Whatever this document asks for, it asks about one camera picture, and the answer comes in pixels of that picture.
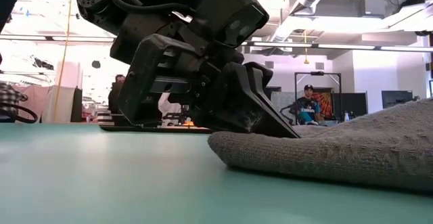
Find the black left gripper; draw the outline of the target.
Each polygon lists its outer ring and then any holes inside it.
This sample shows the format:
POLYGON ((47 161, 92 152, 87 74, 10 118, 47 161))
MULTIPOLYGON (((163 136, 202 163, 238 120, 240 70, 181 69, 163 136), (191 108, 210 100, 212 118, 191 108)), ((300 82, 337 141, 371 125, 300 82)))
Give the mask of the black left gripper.
POLYGON ((212 37, 204 20, 129 14, 110 55, 129 64, 118 107, 133 125, 162 118, 163 93, 195 109, 195 125, 216 131, 298 138, 264 91, 252 91, 244 57, 212 37))

